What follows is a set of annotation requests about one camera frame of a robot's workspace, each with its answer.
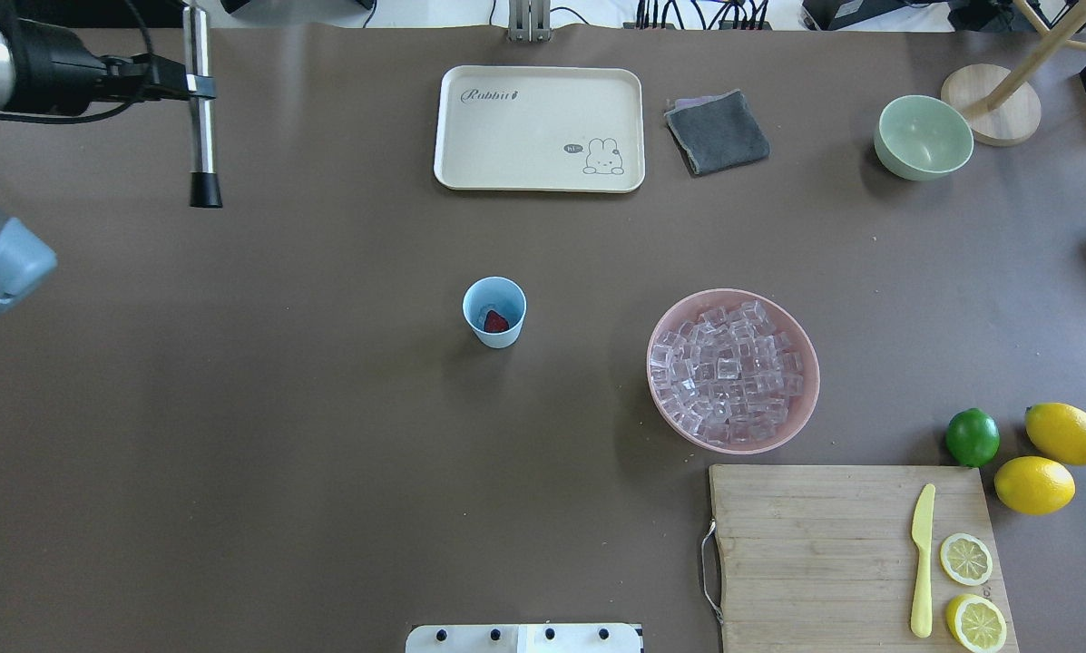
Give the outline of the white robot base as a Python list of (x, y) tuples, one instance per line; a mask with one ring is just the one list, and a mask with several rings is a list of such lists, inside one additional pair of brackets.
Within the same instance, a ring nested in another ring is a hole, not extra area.
[(422, 625), (406, 652), (643, 652), (641, 625), (621, 621)]

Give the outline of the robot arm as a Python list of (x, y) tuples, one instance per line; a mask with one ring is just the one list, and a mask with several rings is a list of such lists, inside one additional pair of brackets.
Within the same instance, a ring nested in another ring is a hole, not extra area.
[[(25, 1), (0, 1), (0, 161), (45, 160), (27, 138), (46, 127), (74, 128), (119, 116), (132, 106), (181, 101), (189, 108), (189, 203), (222, 208), (212, 105), (218, 86), (210, 61), (210, 14), (178, 1), (184, 55), (157, 54), (152, 22), (136, 1), (124, 3), (142, 41), (137, 54), (103, 54), (71, 26), (38, 16)], [(0, 208), (0, 316), (31, 297), (56, 271), (56, 252), (28, 224)]]

